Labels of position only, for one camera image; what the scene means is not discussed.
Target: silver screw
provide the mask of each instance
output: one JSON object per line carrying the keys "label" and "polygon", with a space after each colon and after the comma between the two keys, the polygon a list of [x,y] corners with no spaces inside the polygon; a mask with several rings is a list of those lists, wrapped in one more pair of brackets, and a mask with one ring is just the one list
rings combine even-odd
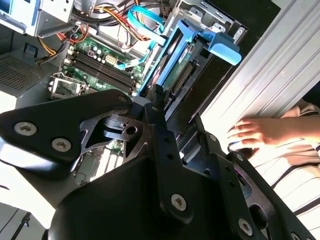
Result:
{"label": "silver screw", "polygon": [[292,237],[293,240],[301,240],[300,237],[298,237],[298,235],[295,234],[294,232],[291,233],[291,237]]}
{"label": "silver screw", "polygon": [[121,100],[122,102],[125,102],[125,103],[128,101],[124,96],[119,96],[118,98],[119,98],[119,100]]}
{"label": "silver screw", "polygon": [[210,135],[210,138],[211,138],[212,141],[217,141],[217,138],[215,136],[213,136],[213,135]]}
{"label": "silver screw", "polygon": [[181,212],[187,209],[187,202],[180,194],[173,194],[171,196],[171,203],[176,209],[178,209]]}
{"label": "silver screw", "polygon": [[244,158],[240,155],[240,154],[236,154],[236,157],[240,160],[240,161],[243,161]]}
{"label": "silver screw", "polygon": [[252,227],[250,226],[250,224],[242,219],[242,218],[239,218],[238,220],[238,224],[239,224],[239,227],[240,229],[245,233],[247,234],[248,236],[252,236],[252,234],[254,233],[253,230],[252,230]]}
{"label": "silver screw", "polygon": [[156,106],[152,106],[152,109],[156,112],[159,112],[159,108],[157,108]]}
{"label": "silver screw", "polygon": [[23,136],[32,136],[37,132],[37,127],[31,122],[21,121],[14,125],[14,130],[17,134]]}
{"label": "silver screw", "polygon": [[71,142],[64,138],[56,138],[52,141],[52,147],[58,152],[67,152],[71,149]]}

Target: sticker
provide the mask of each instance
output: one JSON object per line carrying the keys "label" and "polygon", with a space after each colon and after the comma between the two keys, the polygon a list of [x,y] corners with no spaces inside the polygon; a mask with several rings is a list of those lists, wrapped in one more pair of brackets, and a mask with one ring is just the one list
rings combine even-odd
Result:
{"label": "sticker", "polygon": [[181,57],[179,58],[179,60],[178,60],[179,64],[180,64],[180,63],[182,62],[182,60],[185,58],[185,56],[187,55],[187,53],[188,53],[188,48],[186,48],[186,49],[183,51]]}

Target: ram slot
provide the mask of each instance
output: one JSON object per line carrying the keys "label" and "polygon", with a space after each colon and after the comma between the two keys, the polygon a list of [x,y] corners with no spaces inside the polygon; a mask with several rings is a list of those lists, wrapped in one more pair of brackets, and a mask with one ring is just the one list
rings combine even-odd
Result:
{"label": "ram slot", "polygon": [[121,82],[129,87],[133,86],[135,83],[133,79],[125,75],[123,72],[120,72],[107,64],[100,63],[81,52],[77,55],[75,60],[93,67],[101,73],[107,74],[116,81]]}
{"label": "ram slot", "polygon": [[97,78],[103,82],[106,82],[107,84],[110,84],[111,86],[114,86],[115,88],[117,88],[121,91],[124,91],[126,93],[129,93],[131,91],[131,87],[129,87],[125,84],[122,84],[121,82],[114,80],[113,78],[109,77],[108,75],[105,75],[102,72],[96,71],[95,69],[91,68],[90,66],[87,66],[79,61],[76,61],[73,66],[76,69],[79,69],[94,78]]}

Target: ventilation grille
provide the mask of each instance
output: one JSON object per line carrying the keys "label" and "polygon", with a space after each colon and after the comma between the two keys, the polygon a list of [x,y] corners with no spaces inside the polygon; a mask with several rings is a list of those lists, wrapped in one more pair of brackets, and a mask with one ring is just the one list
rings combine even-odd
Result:
{"label": "ventilation grille", "polygon": [[0,84],[23,92],[41,78],[41,72],[11,55],[0,58]]}

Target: red wire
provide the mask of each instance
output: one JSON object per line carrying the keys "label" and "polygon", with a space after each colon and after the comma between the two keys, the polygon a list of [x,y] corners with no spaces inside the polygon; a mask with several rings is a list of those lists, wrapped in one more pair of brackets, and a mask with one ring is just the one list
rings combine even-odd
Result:
{"label": "red wire", "polygon": [[[88,37],[88,34],[89,34],[89,25],[87,24],[86,27],[87,27],[87,31],[85,33],[84,26],[83,25],[80,26],[80,28],[81,28],[81,36],[83,36],[80,40],[69,39],[69,42],[74,43],[74,44],[78,44],[78,43],[81,43],[83,40],[85,40]],[[61,41],[66,39],[66,36],[62,32],[58,33],[57,36]]]}

